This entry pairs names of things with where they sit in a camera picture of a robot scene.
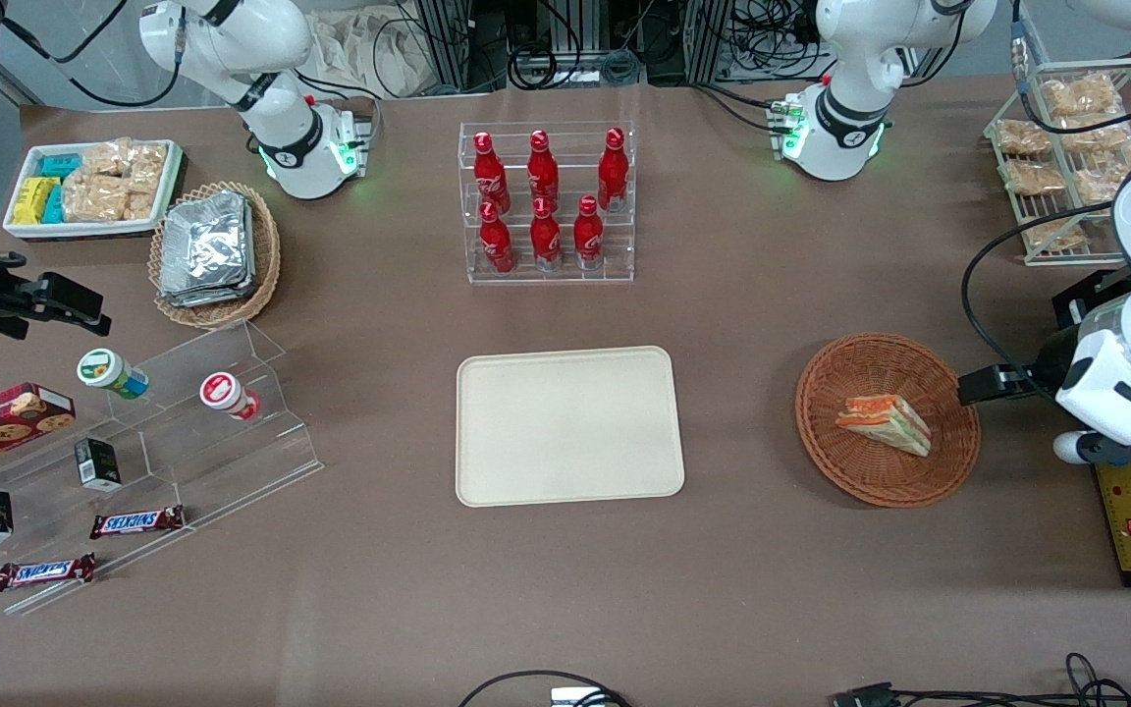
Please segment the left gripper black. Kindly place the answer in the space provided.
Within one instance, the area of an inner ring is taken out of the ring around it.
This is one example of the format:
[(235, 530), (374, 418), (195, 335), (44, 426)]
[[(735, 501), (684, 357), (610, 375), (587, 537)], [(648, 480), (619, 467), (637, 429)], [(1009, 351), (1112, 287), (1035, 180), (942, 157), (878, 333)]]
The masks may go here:
[(1055, 395), (1072, 367), (1080, 336), (1077, 328), (1060, 328), (1041, 345), (1033, 361), (1033, 380), (1027, 367), (979, 368), (957, 379), (957, 402), (962, 407), (992, 399), (1024, 399), (1037, 395), (1055, 406)]

